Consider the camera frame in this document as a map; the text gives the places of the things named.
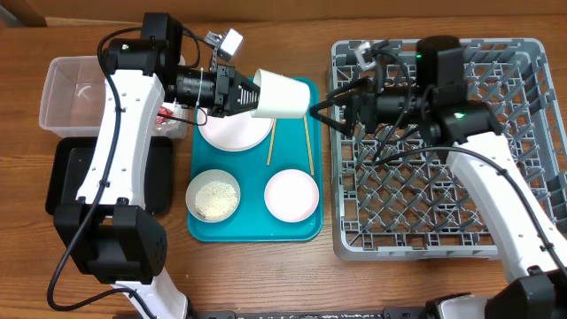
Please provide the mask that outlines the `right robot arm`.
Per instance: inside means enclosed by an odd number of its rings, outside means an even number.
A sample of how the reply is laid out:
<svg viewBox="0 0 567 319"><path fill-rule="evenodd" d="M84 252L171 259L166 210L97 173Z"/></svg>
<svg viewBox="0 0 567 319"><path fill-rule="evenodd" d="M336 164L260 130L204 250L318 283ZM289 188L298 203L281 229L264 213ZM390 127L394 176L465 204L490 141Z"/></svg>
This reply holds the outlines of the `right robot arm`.
<svg viewBox="0 0 567 319"><path fill-rule="evenodd" d="M566 240L544 213L512 159L490 106L469 99L464 49L451 35L416 45L416 73L403 87L385 85L386 64L398 61L387 41L355 51L364 77L331 91L310 108L312 117L351 136L356 124L414 124L463 184L489 229L509 281L491 298L457 293L430 300L423 318L563 318L566 315Z"/></svg>

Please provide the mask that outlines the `cooked white rice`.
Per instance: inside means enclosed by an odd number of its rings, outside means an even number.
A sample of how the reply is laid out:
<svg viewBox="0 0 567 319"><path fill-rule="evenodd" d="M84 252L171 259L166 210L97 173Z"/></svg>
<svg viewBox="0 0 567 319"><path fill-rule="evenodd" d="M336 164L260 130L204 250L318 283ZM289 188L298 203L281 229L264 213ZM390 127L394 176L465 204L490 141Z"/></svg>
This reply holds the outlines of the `cooked white rice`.
<svg viewBox="0 0 567 319"><path fill-rule="evenodd" d="M235 188L225 182L213 181L203 185L196 193L195 207L205 220L218 222L229 217L237 208Z"/></svg>

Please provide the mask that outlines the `grey bowl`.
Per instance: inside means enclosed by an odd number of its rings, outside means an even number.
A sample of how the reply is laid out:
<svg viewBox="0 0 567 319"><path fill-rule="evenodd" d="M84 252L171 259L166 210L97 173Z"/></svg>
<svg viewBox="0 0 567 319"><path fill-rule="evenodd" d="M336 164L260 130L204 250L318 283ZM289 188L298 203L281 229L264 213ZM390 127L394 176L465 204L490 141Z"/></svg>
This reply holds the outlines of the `grey bowl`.
<svg viewBox="0 0 567 319"><path fill-rule="evenodd" d="M208 223L222 222L236 212L240 204L240 187L228 172L210 169L190 182L185 203L191 216Z"/></svg>

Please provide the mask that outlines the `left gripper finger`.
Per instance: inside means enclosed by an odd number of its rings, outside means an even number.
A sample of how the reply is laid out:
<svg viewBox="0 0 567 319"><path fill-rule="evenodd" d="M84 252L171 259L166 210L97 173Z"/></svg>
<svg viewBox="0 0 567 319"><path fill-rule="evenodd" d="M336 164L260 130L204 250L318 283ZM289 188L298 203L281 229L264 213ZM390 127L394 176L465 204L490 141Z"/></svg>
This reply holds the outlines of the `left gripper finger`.
<svg viewBox="0 0 567 319"><path fill-rule="evenodd" d="M250 102L250 103L246 103L246 104L241 104L240 102L238 102L237 105L234 108L234 113L250 112L251 110L257 109L258 104L259 104L258 101Z"/></svg>
<svg viewBox="0 0 567 319"><path fill-rule="evenodd" d="M260 87L257 84L255 84L252 80L239 72L235 72L234 82L238 89L243 89L255 93L260 92Z"/></svg>

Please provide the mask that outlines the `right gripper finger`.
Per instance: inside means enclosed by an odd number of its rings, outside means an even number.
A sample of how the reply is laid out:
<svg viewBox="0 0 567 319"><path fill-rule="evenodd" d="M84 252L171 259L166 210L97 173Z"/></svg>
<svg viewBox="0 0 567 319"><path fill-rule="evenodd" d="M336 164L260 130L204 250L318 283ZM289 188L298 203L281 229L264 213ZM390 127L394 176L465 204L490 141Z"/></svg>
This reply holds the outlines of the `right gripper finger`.
<svg viewBox="0 0 567 319"><path fill-rule="evenodd" d="M364 88L367 87L368 85L372 85L372 80L368 77L363 77L355 81L349 82L347 84L344 84L337 89L329 91L326 94L326 99L332 100L335 97L338 97L339 95L346 93L352 89Z"/></svg>
<svg viewBox="0 0 567 319"><path fill-rule="evenodd" d="M342 121L335 121L332 118L321 114L321 110L330 108L334 105L334 102L323 101L319 104L310 106L308 112L311 117L323 124L326 124L329 128L332 128L345 136L351 136L354 132L354 109L351 106L339 105L339 107L343 110Z"/></svg>

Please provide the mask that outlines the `white cup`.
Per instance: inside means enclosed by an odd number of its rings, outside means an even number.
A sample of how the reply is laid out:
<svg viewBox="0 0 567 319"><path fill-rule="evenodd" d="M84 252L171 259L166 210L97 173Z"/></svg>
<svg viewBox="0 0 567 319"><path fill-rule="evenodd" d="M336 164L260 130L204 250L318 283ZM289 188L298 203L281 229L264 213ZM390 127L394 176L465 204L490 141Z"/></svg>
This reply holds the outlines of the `white cup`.
<svg viewBox="0 0 567 319"><path fill-rule="evenodd" d="M299 119L310 106L310 89L304 82L258 69L253 83L260 87L258 106L253 118Z"/></svg>

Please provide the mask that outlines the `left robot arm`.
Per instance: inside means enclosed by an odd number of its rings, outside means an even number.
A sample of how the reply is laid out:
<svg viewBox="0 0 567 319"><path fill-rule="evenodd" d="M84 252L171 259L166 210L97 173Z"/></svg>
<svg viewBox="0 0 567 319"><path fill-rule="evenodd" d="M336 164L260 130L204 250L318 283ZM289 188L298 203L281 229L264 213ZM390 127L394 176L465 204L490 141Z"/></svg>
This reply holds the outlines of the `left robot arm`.
<svg viewBox="0 0 567 319"><path fill-rule="evenodd" d="M54 226L64 261L125 295L144 318L190 318L188 297L166 271L167 234L146 211L144 182L155 120L166 102L224 117L258 106L260 89L234 67L204 72L180 62L189 29L148 12L130 37L113 32L97 46L105 109L97 143L74 201L58 205Z"/></svg>

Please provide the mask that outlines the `red snack wrapper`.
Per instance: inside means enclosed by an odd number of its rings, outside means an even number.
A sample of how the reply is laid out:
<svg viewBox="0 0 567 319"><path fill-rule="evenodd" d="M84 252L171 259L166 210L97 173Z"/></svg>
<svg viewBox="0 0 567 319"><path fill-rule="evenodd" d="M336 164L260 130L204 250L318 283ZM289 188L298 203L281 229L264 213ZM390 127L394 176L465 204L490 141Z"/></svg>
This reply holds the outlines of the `red snack wrapper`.
<svg viewBox="0 0 567 319"><path fill-rule="evenodd" d="M174 112L163 105L159 109L158 116L155 120L155 124L156 125L167 124L169 122L170 117L172 117L173 115Z"/></svg>

